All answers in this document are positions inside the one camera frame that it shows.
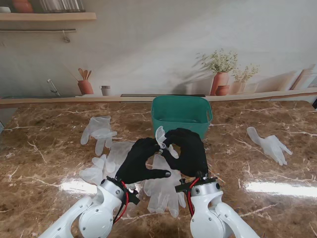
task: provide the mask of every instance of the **transparent glove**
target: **transparent glove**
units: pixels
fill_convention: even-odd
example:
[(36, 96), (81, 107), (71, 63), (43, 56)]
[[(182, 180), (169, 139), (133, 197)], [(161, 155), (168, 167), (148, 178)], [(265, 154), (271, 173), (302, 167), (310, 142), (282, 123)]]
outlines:
[(100, 158), (94, 157), (92, 162), (94, 165), (81, 170), (79, 176), (88, 183), (100, 185), (104, 179), (103, 169), (106, 162), (106, 155), (102, 155)]
[(275, 135), (270, 135), (263, 139), (259, 137), (254, 127), (248, 127), (247, 132), (251, 140), (263, 148), (266, 155), (270, 155), (276, 162), (279, 163), (279, 165), (287, 165), (283, 155), (283, 150), (289, 155), (292, 155), (293, 153), (282, 142), (280, 142)]
[(132, 146), (133, 143), (131, 142), (114, 142), (112, 144), (108, 159), (106, 161), (106, 171), (111, 175), (113, 174), (113, 177), (123, 164)]
[(178, 203), (182, 207), (186, 207), (184, 193), (176, 193), (175, 186), (180, 185), (181, 179), (178, 170), (171, 170), (164, 157), (155, 155), (153, 160), (153, 168), (171, 171), (169, 178), (149, 179), (144, 184), (144, 193), (150, 196), (148, 211), (153, 213), (163, 213), (168, 208), (172, 217), (179, 214)]
[(117, 132), (111, 131), (110, 120), (110, 116), (92, 117), (82, 134), (80, 143), (87, 144), (91, 135), (97, 140), (95, 153), (101, 155), (104, 147), (110, 148), (112, 146), (112, 137), (117, 135)]
[[(157, 140), (158, 145), (160, 146), (161, 149), (166, 148), (166, 145), (164, 144), (164, 141), (166, 140), (165, 131), (162, 125), (156, 130), (155, 139)], [(167, 150), (170, 152), (171, 156), (173, 156), (176, 159), (179, 158), (178, 153), (176, 152), (176, 150), (174, 150), (172, 144), (169, 145)]]

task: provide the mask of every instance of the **faucet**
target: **faucet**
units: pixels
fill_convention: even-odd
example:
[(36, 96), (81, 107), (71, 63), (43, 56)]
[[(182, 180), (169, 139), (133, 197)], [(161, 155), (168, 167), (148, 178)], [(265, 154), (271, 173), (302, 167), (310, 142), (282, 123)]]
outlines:
[(58, 90), (56, 89), (56, 87), (55, 87), (55, 85), (53, 84), (53, 82), (52, 82), (50, 79), (48, 79), (47, 82), (48, 82), (48, 83), (51, 83), (51, 85), (52, 85), (53, 88), (54, 88), (54, 91), (51, 90), (51, 92), (52, 92), (52, 93), (55, 93), (56, 96), (60, 96), (60, 93), (59, 93)]

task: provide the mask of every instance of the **wooden spoon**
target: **wooden spoon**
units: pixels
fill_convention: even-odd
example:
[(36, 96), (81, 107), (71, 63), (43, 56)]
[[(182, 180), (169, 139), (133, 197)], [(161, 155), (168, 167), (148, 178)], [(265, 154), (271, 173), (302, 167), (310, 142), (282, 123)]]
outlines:
[(88, 70), (84, 71), (84, 80), (87, 80), (87, 74), (88, 74)]
[(84, 71), (81, 68), (79, 68), (78, 71), (79, 71), (80, 75), (83, 77), (83, 79), (85, 80)]
[(91, 70), (90, 70), (90, 71), (89, 71), (89, 73), (88, 73), (87, 80), (88, 80), (88, 78), (89, 78), (90, 74), (91, 74)]

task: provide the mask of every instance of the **flower vase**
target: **flower vase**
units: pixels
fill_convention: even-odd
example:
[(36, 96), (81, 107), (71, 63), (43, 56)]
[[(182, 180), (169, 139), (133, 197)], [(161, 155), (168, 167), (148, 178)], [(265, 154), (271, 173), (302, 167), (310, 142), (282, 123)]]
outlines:
[(228, 81), (229, 81), (228, 72), (218, 72), (213, 78), (210, 95), (216, 96), (216, 90), (218, 86), (225, 86), (227, 85)]
[(244, 91), (245, 87), (246, 87), (246, 83), (233, 82), (229, 90), (229, 95), (235, 95), (235, 94), (241, 93)]

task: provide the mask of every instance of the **terracotta vase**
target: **terracotta vase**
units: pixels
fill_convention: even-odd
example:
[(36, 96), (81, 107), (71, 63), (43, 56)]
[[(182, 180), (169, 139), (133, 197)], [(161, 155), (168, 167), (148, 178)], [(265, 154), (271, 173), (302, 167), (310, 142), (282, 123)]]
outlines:
[(88, 80), (78, 81), (78, 87), (82, 95), (84, 94), (94, 94), (93, 88)]
[(218, 86), (216, 90), (217, 96), (225, 96), (229, 92), (230, 85)]
[(246, 83), (233, 82), (230, 87), (229, 94), (235, 95), (235, 94), (241, 93), (243, 92), (245, 87), (246, 87)]
[(215, 96), (218, 86), (226, 86), (228, 80), (229, 74), (227, 72), (218, 72), (213, 78), (210, 95)]
[(19, 13), (34, 13), (32, 5), (28, 0), (12, 0), (13, 5)]

